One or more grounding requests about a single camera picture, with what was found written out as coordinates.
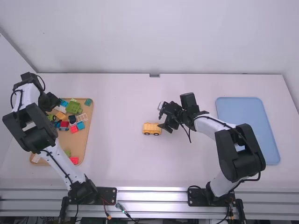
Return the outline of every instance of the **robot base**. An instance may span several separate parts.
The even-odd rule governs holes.
[[[235,201],[235,194],[228,193],[217,200],[209,203],[207,200],[207,189],[189,189],[188,191],[188,205],[190,207],[227,207],[228,203]]]
[[[98,193],[106,201],[105,205],[115,205],[116,204],[116,195],[117,195],[116,188],[97,187],[97,189],[98,189]],[[98,199],[92,205],[103,205],[104,201],[102,198]],[[77,203],[76,203],[76,201],[70,201],[69,204],[77,204]]]

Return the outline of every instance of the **metal frame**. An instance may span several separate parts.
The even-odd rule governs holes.
[[[187,188],[118,187],[117,200],[133,218],[223,218],[224,207],[189,207]],[[0,216],[58,216],[66,189],[0,189]],[[299,220],[299,190],[241,189],[247,219]],[[68,207],[74,216],[76,205]],[[112,217],[126,216],[107,206]],[[80,205],[78,217],[106,217],[101,205]]]

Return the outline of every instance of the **yellow building block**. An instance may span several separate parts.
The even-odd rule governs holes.
[[[56,117],[58,117],[59,120],[64,120],[66,118],[66,115],[64,113],[62,113],[62,112],[59,111],[56,114]]]
[[[162,129],[158,127],[159,123],[145,123],[143,125],[142,133],[145,135],[153,134],[153,135],[160,135],[162,133]]]

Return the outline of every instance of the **red building block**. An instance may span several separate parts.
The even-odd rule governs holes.
[[[76,133],[76,132],[78,132],[78,131],[79,131],[79,130],[78,130],[77,125],[71,126],[71,133],[72,133],[72,134],[74,134],[74,133]]]
[[[68,121],[61,121],[60,122],[60,127],[68,127],[69,126],[69,122]]]
[[[78,157],[70,157],[70,160],[74,165],[77,165],[79,163],[79,158]]]

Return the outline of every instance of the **white wall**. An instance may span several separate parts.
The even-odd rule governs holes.
[[[282,73],[299,108],[297,0],[0,0],[39,72]]]
[[[15,51],[9,42],[0,34],[0,117],[11,112],[10,95],[15,83],[21,81],[20,75],[33,69]],[[12,139],[11,133],[0,121],[0,167]]]

